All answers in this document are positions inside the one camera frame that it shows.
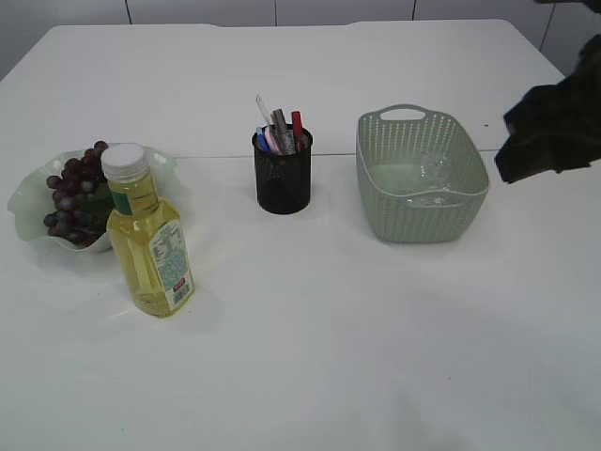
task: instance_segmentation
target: cabinet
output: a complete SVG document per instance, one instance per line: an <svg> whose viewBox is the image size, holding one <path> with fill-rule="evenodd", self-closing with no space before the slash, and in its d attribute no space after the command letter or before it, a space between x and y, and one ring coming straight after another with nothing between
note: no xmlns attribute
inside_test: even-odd
<svg viewBox="0 0 601 451"><path fill-rule="evenodd" d="M129 23L123 0L0 0L0 79L52 27Z"/></svg>
<svg viewBox="0 0 601 451"><path fill-rule="evenodd" d="M504 19L538 49L552 9L534 0L417 0L415 19Z"/></svg>
<svg viewBox="0 0 601 451"><path fill-rule="evenodd" d="M278 25L410 21L413 0L275 0Z"/></svg>
<svg viewBox="0 0 601 451"><path fill-rule="evenodd" d="M563 74L572 72L584 44L601 33L601 14L581 4L558 4L541 51Z"/></svg>
<svg viewBox="0 0 601 451"><path fill-rule="evenodd" d="M274 0L129 0L133 23L275 25Z"/></svg>

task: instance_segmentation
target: grapes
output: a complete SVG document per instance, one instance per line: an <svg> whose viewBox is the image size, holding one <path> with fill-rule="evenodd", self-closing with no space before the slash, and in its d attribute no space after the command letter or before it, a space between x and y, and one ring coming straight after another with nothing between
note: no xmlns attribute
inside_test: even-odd
<svg viewBox="0 0 601 451"><path fill-rule="evenodd" d="M100 156L108 147L104 141L98 141L82 158L69 158L60 177L52 175L46 179L48 188L54 190L52 197L57 209L43 219L48 235L86 247L106 232L106 217L112 202L109 197L107 206L105 191L98 200L94 196L99 185L107 181L100 167Z"/></svg>
<svg viewBox="0 0 601 451"><path fill-rule="evenodd" d="M62 182L63 180L59 176L49 176L46 179L46 185L51 190L55 190L56 188L58 188Z"/></svg>
<svg viewBox="0 0 601 451"><path fill-rule="evenodd" d="M44 225L47 227L54 227L56 225L56 214L50 213L44 216Z"/></svg>
<svg viewBox="0 0 601 451"><path fill-rule="evenodd" d="M73 225L69 221L59 221L50 229L50 234L53 237L64 237L73 229Z"/></svg>
<svg viewBox="0 0 601 451"><path fill-rule="evenodd" d="M96 144L94 145L94 149L99 150L100 153L102 153L107 148L109 148L109 145L106 144L104 141L97 141Z"/></svg>
<svg viewBox="0 0 601 451"><path fill-rule="evenodd" d="M65 240L69 240L73 244L79 244L84 240L84 237L84 232L81 232L79 230L73 230L72 232L69 232L67 235L65 235Z"/></svg>
<svg viewBox="0 0 601 451"><path fill-rule="evenodd" d="M53 193L53 201L56 202L56 203L58 203L58 202L60 202L60 199L62 199L66 195L67 195L67 193L64 192L63 190L56 190Z"/></svg>
<svg viewBox="0 0 601 451"><path fill-rule="evenodd" d="M73 212L73 218L80 227L88 227L92 224L92 213L89 211L76 210Z"/></svg>
<svg viewBox="0 0 601 451"><path fill-rule="evenodd" d="M58 223L60 223L60 222L70 223L73 221L73 215L68 211L59 210L54 214L54 217L56 218L56 221Z"/></svg>
<svg viewBox="0 0 601 451"><path fill-rule="evenodd" d="M65 162L65 169L75 169L77 166L79 166L79 160L76 158L69 158L66 162Z"/></svg>
<svg viewBox="0 0 601 451"><path fill-rule="evenodd" d="M88 166L95 165L98 166L100 164L100 160L97 157L82 157L80 160L81 164L85 164Z"/></svg>
<svg viewBox="0 0 601 451"><path fill-rule="evenodd" d="M76 194L79 191L79 188L79 182L76 180L69 180L61 186L61 189L67 194Z"/></svg>
<svg viewBox="0 0 601 451"><path fill-rule="evenodd" d="M80 186L82 187L82 191L84 193L94 193L96 191L96 185L93 181L84 180Z"/></svg>
<svg viewBox="0 0 601 451"><path fill-rule="evenodd" d="M63 178L63 180L67 183L69 183L70 181L79 181L80 179L80 175L77 169L63 169L60 175Z"/></svg>
<svg viewBox="0 0 601 451"><path fill-rule="evenodd" d="M75 210L75 207L77 207L77 202L74 197L63 197L58 203L58 208L62 211Z"/></svg>

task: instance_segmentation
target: white bottle cap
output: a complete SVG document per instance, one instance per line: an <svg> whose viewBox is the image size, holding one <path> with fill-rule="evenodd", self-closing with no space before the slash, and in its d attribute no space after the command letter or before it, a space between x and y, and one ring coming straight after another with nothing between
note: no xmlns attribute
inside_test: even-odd
<svg viewBox="0 0 601 451"><path fill-rule="evenodd" d="M110 181L127 183L141 179L150 170L144 149L138 144L117 144L102 152L102 172Z"/></svg>

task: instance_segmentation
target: pen holder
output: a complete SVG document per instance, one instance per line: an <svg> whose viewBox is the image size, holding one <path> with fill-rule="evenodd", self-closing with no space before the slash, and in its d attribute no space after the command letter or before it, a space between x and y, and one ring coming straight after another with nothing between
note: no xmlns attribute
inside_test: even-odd
<svg viewBox="0 0 601 451"><path fill-rule="evenodd" d="M308 146L292 155L264 152L253 136L256 199L263 210L291 214L304 209L311 197L311 145L313 136L302 129Z"/></svg>

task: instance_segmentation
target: glass bowl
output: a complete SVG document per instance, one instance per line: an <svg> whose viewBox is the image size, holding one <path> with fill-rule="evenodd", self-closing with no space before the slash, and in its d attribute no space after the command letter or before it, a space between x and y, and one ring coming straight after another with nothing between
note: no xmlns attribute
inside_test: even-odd
<svg viewBox="0 0 601 451"><path fill-rule="evenodd" d="M159 194L171 189L169 185L178 185L174 158L154 148L142 146L150 165L152 175ZM85 150L64 152L52 158L45 165L33 171L19 184L19 187L8 201L8 211L15 215L17 237L23 241L51 240L72 252L98 253L111 248L108 234L104 233L88 247L73 244L59 237L49 237L48 228L42 223L44 216L55 211L52 190L46 186L46 179L51 175L59 175L69 158L81 158Z"/></svg>

